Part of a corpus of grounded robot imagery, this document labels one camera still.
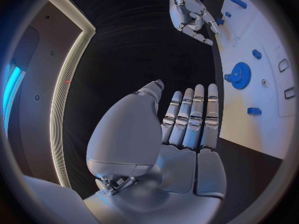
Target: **blue light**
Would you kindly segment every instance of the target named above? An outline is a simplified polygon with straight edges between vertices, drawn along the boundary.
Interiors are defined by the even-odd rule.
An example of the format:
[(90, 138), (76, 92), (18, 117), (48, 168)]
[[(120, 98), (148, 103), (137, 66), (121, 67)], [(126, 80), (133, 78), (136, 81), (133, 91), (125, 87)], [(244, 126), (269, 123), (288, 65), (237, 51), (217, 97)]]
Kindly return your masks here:
[(7, 103), (11, 94), (11, 91), (13, 90), (13, 87), (18, 79), (18, 77), (21, 74), (21, 70), (19, 69), (19, 67), (15, 67), (11, 76), (9, 77), (5, 90), (4, 90), (4, 94), (3, 94), (3, 100), (2, 100), (2, 115), (4, 117), (5, 114), (5, 109), (7, 107)]

